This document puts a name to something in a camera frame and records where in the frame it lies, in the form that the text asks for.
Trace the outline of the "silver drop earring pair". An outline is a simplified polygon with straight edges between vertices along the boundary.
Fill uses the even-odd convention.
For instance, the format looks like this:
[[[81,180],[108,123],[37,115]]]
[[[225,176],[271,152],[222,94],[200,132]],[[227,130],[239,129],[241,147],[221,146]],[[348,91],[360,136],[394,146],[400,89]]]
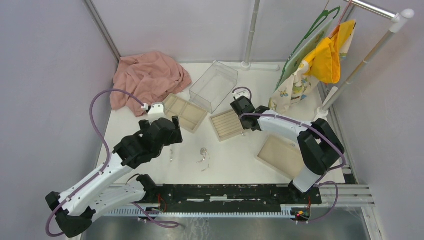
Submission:
[[[172,163],[172,162],[173,162],[173,160],[174,160],[174,152],[173,152],[173,150],[172,150],[172,149],[170,150],[169,158],[170,158],[170,162]]]

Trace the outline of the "beige compartment tray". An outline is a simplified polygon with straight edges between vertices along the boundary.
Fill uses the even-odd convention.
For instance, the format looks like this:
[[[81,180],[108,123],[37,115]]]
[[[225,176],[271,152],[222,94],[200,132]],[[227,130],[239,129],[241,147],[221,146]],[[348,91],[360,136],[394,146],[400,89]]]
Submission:
[[[208,113],[203,108],[173,93],[163,101],[163,105],[165,115],[169,118],[177,116],[179,118],[180,127],[192,134],[198,130]]]

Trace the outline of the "beige ring roll tray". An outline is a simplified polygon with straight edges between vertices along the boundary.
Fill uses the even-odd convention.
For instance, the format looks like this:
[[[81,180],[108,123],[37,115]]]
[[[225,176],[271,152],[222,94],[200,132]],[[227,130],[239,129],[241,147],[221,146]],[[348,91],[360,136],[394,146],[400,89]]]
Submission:
[[[243,128],[239,116],[233,109],[212,115],[209,119],[219,142],[244,136],[249,131]]]

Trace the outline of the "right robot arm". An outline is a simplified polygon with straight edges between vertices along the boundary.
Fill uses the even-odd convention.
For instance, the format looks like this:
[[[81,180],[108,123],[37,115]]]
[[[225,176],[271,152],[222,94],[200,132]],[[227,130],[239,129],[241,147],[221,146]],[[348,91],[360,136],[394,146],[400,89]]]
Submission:
[[[277,134],[298,144],[304,167],[291,181],[289,199],[302,204],[309,198],[309,190],[328,172],[346,163],[345,148],[329,125],[322,118],[300,121],[283,116],[265,106],[254,107],[245,96],[235,97],[230,104],[243,129]]]

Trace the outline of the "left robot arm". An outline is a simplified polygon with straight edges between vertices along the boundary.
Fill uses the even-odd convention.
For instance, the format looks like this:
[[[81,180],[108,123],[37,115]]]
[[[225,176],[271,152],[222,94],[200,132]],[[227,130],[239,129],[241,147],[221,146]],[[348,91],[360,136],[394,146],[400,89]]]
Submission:
[[[45,197],[52,211],[48,222],[55,219],[63,235],[76,237],[100,217],[121,206],[138,201],[151,204],[156,200],[157,185],[147,174],[137,176],[128,185],[105,191],[140,165],[158,158],[164,147],[183,141],[177,116],[161,117],[153,122],[141,120],[139,127],[138,132],[124,137],[114,147],[108,162],[67,191],[52,191]]]

